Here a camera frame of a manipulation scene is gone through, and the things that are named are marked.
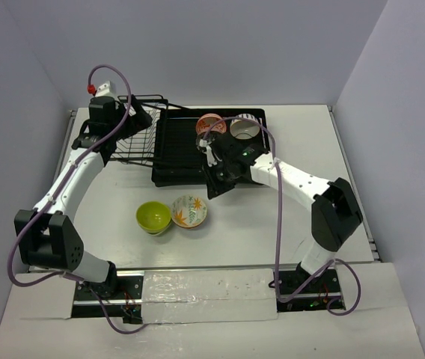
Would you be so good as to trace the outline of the leaf pattern white bowl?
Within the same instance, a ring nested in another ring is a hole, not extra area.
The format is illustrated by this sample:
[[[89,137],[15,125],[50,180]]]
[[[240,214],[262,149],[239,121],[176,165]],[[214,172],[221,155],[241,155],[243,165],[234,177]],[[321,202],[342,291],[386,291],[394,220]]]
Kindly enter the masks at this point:
[[[207,214],[207,202],[192,194],[180,196],[171,204],[172,221],[184,229],[200,226],[207,219]]]

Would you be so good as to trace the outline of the orange floral bowl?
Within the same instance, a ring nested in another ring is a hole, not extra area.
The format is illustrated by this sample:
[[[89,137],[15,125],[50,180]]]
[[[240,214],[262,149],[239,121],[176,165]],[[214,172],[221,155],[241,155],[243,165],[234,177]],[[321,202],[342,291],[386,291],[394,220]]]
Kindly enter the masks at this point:
[[[216,125],[220,120],[222,120],[222,117],[218,114],[205,114],[198,119],[195,125],[195,131],[198,135],[203,135],[209,129],[224,134],[227,131],[227,124],[221,122],[219,125]]]

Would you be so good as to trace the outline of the white bowl pink rim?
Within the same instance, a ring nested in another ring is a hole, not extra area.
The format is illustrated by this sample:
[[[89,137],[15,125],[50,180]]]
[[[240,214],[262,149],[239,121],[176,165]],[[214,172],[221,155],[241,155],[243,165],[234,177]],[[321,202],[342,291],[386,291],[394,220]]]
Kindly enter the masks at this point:
[[[238,140],[248,140],[260,133],[258,119],[253,114],[239,114],[230,122],[230,133]]]

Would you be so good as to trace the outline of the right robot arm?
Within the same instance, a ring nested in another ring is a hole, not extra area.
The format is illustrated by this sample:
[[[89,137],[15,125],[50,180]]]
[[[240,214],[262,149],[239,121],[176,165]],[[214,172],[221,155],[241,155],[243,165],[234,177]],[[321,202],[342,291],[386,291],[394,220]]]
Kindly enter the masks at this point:
[[[229,134],[200,139],[202,171],[209,199],[235,188],[240,180],[267,185],[288,196],[311,214],[312,244],[298,264],[298,283],[315,292],[324,283],[319,270],[333,260],[345,241],[362,224],[363,215],[350,183],[316,177],[282,162],[260,144],[244,144]]]

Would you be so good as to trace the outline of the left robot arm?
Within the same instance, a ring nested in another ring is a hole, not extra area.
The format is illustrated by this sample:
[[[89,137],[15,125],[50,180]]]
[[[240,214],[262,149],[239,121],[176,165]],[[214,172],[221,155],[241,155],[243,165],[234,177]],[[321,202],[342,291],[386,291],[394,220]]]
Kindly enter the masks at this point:
[[[110,298],[119,289],[116,266],[85,250],[73,221],[91,183],[116,151],[117,142],[147,129],[153,120],[133,95],[126,102],[112,95],[96,95],[90,100],[88,113],[50,190],[33,209],[16,214],[16,249],[26,265],[82,282],[99,297]]]

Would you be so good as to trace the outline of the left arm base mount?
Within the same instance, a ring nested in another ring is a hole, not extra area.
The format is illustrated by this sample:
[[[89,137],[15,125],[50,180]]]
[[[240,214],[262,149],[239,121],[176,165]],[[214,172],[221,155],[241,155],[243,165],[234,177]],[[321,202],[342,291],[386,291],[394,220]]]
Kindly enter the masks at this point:
[[[142,325],[141,305],[143,271],[119,271],[117,289],[106,298],[99,295],[110,319],[121,319],[123,324]],[[74,319],[101,318],[104,312],[92,291],[77,284],[73,296],[71,317]]]

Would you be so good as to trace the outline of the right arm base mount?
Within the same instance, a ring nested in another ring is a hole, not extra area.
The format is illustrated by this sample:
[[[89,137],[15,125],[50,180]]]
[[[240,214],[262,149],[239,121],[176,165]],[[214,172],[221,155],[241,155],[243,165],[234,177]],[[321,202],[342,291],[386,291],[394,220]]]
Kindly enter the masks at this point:
[[[295,292],[307,278],[306,274],[296,270],[280,270],[278,282],[281,298]],[[331,310],[346,309],[335,269],[327,269],[320,277],[313,279],[291,301],[276,301],[279,313],[326,310],[328,305]]]

